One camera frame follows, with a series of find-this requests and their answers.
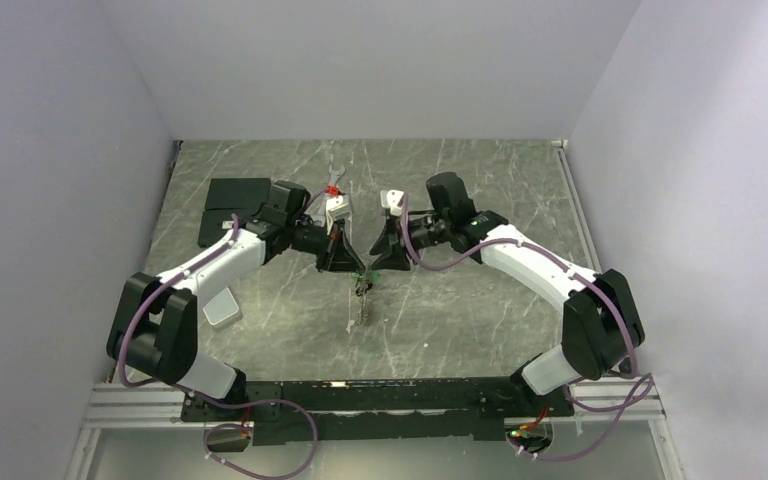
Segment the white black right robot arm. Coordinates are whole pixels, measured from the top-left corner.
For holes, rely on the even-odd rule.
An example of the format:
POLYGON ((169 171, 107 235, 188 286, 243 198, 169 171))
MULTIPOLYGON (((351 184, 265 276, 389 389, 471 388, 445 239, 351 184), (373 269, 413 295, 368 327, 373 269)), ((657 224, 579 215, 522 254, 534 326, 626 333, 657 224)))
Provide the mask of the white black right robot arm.
POLYGON ((638 373, 635 350, 645 332, 626 277, 565 260, 532 241, 505 217, 480 211, 454 172, 426 182, 431 209, 412 211, 401 190, 384 190, 385 226, 370 253, 375 270, 412 266, 448 270, 466 260, 495 269, 536 293, 561 316, 559 342, 526 361, 514 374, 511 401, 534 415, 550 393, 577 380, 638 373))

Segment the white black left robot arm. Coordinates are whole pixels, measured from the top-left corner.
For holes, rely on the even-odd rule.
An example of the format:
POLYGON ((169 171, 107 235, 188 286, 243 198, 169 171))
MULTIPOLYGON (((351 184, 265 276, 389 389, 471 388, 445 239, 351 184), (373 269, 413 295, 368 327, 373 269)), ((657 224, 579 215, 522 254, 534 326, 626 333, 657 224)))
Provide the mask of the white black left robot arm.
POLYGON ((231 283, 287 250, 309 254, 320 272, 357 273, 365 266, 348 238, 349 197, 334 186, 322 223, 309 215, 315 194, 275 181, 254 213, 230 216, 231 227, 212 246, 158 275, 127 279, 106 342, 121 383, 158 381, 207 401, 224 420, 247 406, 246 374, 199 350, 198 314, 231 283))

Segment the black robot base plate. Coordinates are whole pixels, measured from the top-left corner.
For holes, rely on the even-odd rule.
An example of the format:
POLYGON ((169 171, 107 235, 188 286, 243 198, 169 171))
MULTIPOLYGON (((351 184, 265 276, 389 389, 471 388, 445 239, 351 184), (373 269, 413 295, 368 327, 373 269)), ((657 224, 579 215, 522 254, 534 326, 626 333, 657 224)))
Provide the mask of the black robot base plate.
POLYGON ((507 376, 338 381, 250 381, 250 406, 231 410, 188 397, 189 424, 253 424, 257 446, 322 441, 469 437, 496 441, 505 429, 538 416, 569 418, 562 389, 532 393, 507 376))

